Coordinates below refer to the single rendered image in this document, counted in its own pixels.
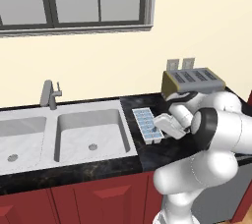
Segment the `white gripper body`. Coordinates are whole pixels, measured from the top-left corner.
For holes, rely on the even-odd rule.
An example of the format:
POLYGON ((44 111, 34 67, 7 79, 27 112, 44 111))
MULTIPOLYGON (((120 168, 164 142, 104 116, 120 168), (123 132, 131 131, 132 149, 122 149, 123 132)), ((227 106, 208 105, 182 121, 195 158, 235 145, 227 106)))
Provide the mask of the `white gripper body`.
POLYGON ((173 116, 166 113, 154 117, 154 125, 176 140, 180 140, 186 135, 180 123, 173 116))

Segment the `white ice cube tray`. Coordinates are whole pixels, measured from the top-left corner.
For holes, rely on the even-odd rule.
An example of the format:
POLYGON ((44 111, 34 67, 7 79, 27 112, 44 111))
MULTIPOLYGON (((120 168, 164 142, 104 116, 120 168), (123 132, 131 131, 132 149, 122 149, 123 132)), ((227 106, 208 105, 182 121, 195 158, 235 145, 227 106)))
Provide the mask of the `white ice cube tray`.
POLYGON ((149 107, 132 110, 145 144, 160 143, 163 133, 154 125, 154 115, 149 107))

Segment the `red cupboard door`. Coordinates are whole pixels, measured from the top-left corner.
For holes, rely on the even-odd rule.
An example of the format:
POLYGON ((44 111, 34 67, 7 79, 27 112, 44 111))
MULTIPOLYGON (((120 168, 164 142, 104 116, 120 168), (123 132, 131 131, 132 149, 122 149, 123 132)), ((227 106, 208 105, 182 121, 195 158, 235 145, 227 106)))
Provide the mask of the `red cupboard door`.
POLYGON ((154 186, 154 172, 147 173, 147 193, 145 203, 144 224, 153 224, 153 220, 159 213, 161 208, 162 195, 156 190, 154 186))
POLYGON ((60 224, 143 224, 147 175, 134 174, 51 189, 60 224))
POLYGON ((0 196, 0 224, 59 224, 50 190, 0 196))

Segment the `grey toaster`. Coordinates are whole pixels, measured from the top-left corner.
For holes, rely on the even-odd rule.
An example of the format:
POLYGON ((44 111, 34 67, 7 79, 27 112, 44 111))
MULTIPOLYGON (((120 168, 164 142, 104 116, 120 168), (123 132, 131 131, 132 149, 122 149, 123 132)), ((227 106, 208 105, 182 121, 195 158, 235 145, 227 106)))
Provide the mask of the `grey toaster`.
POLYGON ((164 71, 162 74, 161 94, 164 99, 175 92, 212 93, 223 90, 225 82, 209 68, 164 71))

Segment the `grey dishwasher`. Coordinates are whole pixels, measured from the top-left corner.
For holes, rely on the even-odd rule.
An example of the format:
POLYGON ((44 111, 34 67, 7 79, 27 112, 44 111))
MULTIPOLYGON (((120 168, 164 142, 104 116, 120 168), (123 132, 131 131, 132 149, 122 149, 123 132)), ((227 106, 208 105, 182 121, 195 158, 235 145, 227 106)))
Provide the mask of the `grey dishwasher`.
POLYGON ((239 167, 229 182, 205 189, 194 200, 192 213, 200 224, 215 224, 232 218, 252 180, 252 163, 239 167))

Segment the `white double sink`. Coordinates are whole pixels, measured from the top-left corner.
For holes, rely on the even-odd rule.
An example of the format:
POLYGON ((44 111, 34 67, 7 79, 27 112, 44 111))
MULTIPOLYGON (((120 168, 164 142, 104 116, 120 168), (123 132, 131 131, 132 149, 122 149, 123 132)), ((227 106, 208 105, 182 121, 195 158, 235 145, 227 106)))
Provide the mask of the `white double sink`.
POLYGON ((118 100, 0 112, 0 176, 136 154, 118 100))

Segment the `grey tap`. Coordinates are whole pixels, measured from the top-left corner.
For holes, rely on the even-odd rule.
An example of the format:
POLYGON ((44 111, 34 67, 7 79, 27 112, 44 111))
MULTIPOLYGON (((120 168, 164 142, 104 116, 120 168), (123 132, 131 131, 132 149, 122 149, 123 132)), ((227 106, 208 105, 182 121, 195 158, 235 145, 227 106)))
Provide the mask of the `grey tap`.
POLYGON ((49 107, 51 110, 55 110, 57 108, 55 98, 61 95, 60 85, 57 86, 57 90, 54 90, 52 80, 46 80, 43 84, 39 104, 41 107, 49 107))

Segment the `grey framed window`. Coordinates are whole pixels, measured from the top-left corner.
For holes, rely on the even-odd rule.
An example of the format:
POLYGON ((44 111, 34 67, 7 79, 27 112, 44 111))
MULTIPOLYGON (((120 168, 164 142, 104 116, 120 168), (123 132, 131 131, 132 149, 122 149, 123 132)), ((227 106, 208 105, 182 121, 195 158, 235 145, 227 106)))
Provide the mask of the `grey framed window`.
POLYGON ((0 0, 0 37, 149 30, 156 0, 0 0))

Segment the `grey wall socket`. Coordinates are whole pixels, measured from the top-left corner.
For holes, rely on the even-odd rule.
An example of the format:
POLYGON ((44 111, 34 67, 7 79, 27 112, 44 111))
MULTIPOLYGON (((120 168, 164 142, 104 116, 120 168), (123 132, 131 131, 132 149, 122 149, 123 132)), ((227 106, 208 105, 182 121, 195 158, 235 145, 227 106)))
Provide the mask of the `grey wall socket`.
POLYGON ((176 71, 178 69, 179 60, 178 59, 168 59, 166 63, 166 69, 168 71, 176 71))
POLYGON ((194 58, 184 58, 183 62, 182 62, 182 68, 184 70, 193 69, 194 68, 194 62, 195 62, 194 58))

